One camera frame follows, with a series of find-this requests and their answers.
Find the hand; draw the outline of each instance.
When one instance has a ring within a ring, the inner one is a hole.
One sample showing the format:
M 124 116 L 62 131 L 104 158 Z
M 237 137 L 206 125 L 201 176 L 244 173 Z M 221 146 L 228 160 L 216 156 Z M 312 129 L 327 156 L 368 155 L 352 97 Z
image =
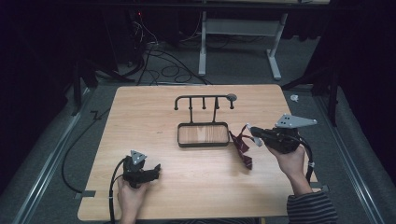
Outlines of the hand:
M 270 147 L 268 150 L 276 157 L 280 170 L 288 177 L 295 196 L 313 192 L 304 175 L 305 149 L 302 146 L 287 154 Z
M 120 224 L 133 224 L 136 222 L 137 213 L 144 201 L 149 183 L 142 184 L 139 189 L 133 189 L 129 182 L 122 177 L 117 182 L 119 186 L 118 199 L 122 212 Z

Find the striped sleeve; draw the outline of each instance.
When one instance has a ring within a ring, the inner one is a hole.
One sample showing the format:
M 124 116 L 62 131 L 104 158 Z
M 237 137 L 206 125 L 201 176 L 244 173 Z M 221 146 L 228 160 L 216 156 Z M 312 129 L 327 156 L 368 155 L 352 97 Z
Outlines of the striped sleeve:
M 337 212 L 329 197 L 322 191 L 288 198 L 288 215 L 291 224 L 336 223 Z

